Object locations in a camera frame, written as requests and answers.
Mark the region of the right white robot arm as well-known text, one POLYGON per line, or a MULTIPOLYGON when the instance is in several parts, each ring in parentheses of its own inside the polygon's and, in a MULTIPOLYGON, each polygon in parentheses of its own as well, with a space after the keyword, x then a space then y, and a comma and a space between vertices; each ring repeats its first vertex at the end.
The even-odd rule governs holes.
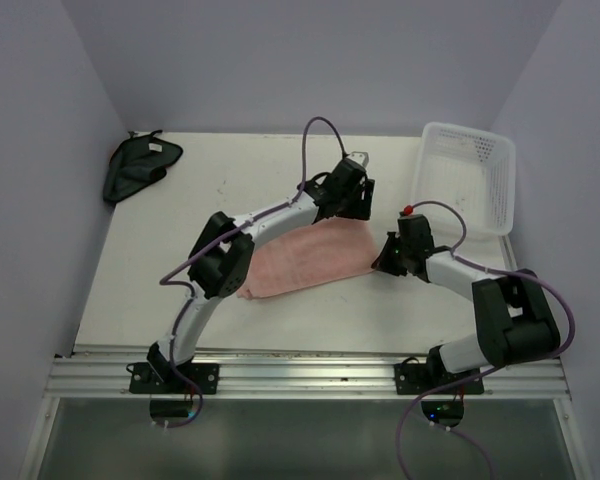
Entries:
POLYGON ((411 275, 454 292, 472 303, 475 324, 473 334, 431 348, 423 364, 397 364, 399 381, 444 393, 483 367, 537 360, 560 346, 555 319, 531 272, 491 274, 463 264, 450 247, 435 245, 421 214, 401 214, 397 225, 397 231, 387 234, 372 269, 411 275))

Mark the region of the pink towel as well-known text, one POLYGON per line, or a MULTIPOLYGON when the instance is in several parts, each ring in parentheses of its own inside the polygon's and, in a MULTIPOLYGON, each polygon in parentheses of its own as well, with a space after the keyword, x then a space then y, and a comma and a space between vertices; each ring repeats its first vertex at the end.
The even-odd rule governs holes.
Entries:
POLYGON ((258 249, 237 296, 275 297, 371 272, 378 248, 367 223, 330 218, 258 249))

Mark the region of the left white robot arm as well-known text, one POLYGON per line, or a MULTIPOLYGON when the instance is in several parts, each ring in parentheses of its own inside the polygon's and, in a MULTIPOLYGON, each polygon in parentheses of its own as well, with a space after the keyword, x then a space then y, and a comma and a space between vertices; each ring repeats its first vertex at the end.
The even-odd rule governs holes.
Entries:
POLYGON ((297 228, 331 217, 368 220, 374 181, 367 175, 369 156, 353 152, 336 167, 316 175, 299 187, 293 198, 244 215, 220 211, 207 221, 189 259, 160 281, 178 284, 187 295, 173 326, 149 348, 147 362, 152 379, 165 392, 181 390, 188 379, 185 364, 195 356, 198 340, 220 302, 245 283, 256 250, 297 228))

